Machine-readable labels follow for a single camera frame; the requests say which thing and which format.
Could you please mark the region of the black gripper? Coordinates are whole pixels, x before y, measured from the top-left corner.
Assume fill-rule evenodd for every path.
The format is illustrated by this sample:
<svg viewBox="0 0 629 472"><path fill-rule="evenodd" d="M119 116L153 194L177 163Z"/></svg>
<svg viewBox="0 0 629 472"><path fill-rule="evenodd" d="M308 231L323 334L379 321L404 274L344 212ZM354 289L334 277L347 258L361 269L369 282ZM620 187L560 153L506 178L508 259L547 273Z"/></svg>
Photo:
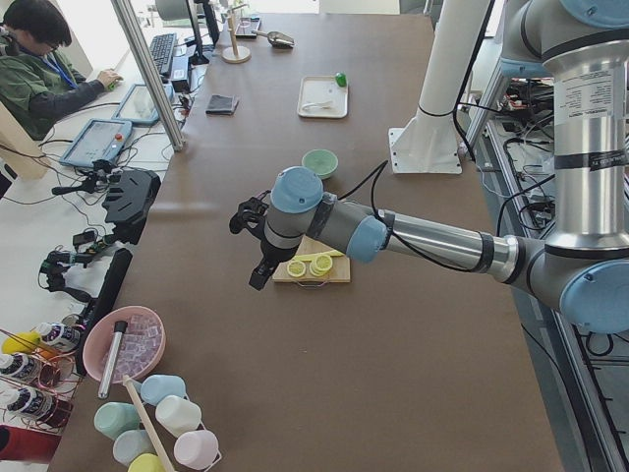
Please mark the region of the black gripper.
<svg viewBox="0 0 629 472"><path fill-rule="evenodd" d="M264 288L272 277L274 268L277 268L280 263L288 262L297 252L296 247L282 248L279 243L272 242L266 235L266 213L269 204L264 199L267 195L268 192L262 192L240 203L237 212L229 221L229 230L232 234L239 234L246 229L260 241L262 258L258 266L252 270L249 280L249 284L257 291Z"/></svg>

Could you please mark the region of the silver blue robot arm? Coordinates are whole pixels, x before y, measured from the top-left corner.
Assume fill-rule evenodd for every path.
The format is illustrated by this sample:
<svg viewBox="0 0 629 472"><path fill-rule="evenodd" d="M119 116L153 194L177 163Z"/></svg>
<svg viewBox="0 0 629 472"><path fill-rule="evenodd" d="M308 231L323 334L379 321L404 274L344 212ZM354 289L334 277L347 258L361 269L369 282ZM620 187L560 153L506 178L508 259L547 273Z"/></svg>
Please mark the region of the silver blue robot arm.
<svg viewBox="0 0 629 472"><path fill-rule="evenodd" d="M293 166L238 206L232 233L259 240L250 284L264 287L311 238L370 262L383 251L447 269L486 273L586 331L628 327L624 181L628 5L624 1L513 1L500 57L506 75L553 80L552 168L512 193L527 236L493 234L361 205Z"/></svg>

